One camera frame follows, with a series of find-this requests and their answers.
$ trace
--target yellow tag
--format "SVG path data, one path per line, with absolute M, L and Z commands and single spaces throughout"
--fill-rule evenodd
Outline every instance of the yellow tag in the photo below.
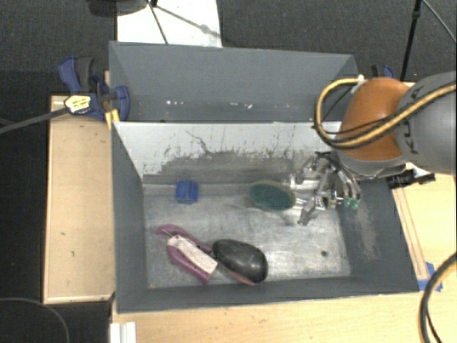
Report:
M 92 109 L 91 97 L 86 95 L 72 95 L 64 103 L 72 114 L 85 114 Z

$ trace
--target white paper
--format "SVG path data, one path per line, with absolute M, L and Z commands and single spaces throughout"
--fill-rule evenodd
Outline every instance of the white paper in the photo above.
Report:
M 118 3 L 118 41 L 222 47 L 216 0 L 159 0 L 156 18 L 147 5 L 122 14 L 131 11 L 132 4 L 137 3 Z

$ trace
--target wooden board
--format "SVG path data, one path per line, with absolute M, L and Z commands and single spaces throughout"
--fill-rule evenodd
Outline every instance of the wooden board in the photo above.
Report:
M 52 119 L 48 157 L 44 303 L 106 300 L 115 285 L 106 124 Z

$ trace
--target green sponge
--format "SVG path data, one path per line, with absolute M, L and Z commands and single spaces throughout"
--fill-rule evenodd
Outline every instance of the green sponge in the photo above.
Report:
M 261 209 L 283 211 L 294 206 L 296 198 L 293 192 L 281 183 L 261 180 L 252 184 L 249 197 Z

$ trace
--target wooden table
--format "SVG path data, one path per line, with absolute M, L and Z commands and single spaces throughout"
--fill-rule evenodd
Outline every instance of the wooden table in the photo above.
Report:
M 53 109 L 61 107 L 53 98 Z M 105 124 L 65 115 L 51 121 L 44 302 L 99 301 L 115 290 Z M 416 271 L 421 255 L 436 267 L 456 249 L 456 185 L 437 176 L 395 193 Z M 135 322 L 138 343 L 419 342 L 421 293 L 249 307 L 113 314 Z M 457 340 L 457 279 L 434 294 L 431 316 L 444 342 Z

